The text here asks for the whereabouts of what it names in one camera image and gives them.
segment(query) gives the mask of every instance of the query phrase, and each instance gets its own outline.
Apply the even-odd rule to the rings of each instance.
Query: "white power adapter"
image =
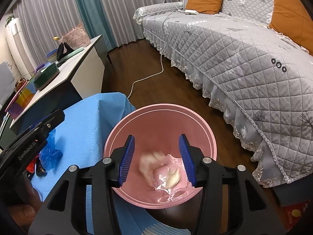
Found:
[[[199,12],[194,11],[194,10],[185,10],[184,12],[188,13],[189,15],[198,15],[199,14]]]

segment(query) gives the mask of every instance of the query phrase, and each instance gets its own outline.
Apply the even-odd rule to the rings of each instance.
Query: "white curtain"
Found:
[[[53,37],[62,37],[82,22],[75,0],[18,0],[14,5],[30,51],[38,64],[58,47]]]
[[[144,38],[142,26],[133,20],[136,9],[162,0],[101,0],[101,3],[115,42],[121,46]]]

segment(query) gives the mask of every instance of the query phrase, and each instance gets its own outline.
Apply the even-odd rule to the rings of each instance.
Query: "teal curtain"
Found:
[[[102,34],[108,50],[116,47],[110,27],[105,18],[100,0],[76,0],[84,27],[90,38]]]

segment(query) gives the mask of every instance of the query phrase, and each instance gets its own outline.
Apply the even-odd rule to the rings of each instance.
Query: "black gripper frame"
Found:
[[[43,202],[29,235],[88,235],[86,224],[86,187],[92,185],[94,235],[120,235],[112,187],[119,188],[119,165],[132,136],[124,147],[114,149],[110,159],[80,169],[70,166]]]
[[[192,235],[220,234],[224,184],[228,185],[228,229],[224,235],[286,234],[261,186],[244,166],[232,169],[219,165],[213,159],[204,163],[202,151],[190,146],[186,136],[183,136],[195,164],[195,187],[203,187],[201,207]]]
[[[1,234],[25,234],[7,212],[7,207],[29,204],[26,185],[28,179],[24,176],[25,169],[47,144],[46,139],[49,133],[62,123],[64,118],[62,110],[47,115],[19,134],[0,153]]]

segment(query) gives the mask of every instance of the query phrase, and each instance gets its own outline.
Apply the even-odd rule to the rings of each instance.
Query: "plastic bag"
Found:
[[[74,50],[81,47],[86,47],[91,43],[90,38],[81,23],[79,23],[77,27],[73,28],[68,33],[63,35],[62,38],[59,40],[60,44],[62,42],[66,42]]]
[[[194,190],[187,179],[182,158],[161,152],[144,153],[138,165],[146,183],[151,186],[147,193],[155,203],[179,200]]]
[[[55,149],[55,129],[53,129],[47,138],[47,145],[39,153],[39,159],[45,170],[51,170],[58,165],[63,153]]]

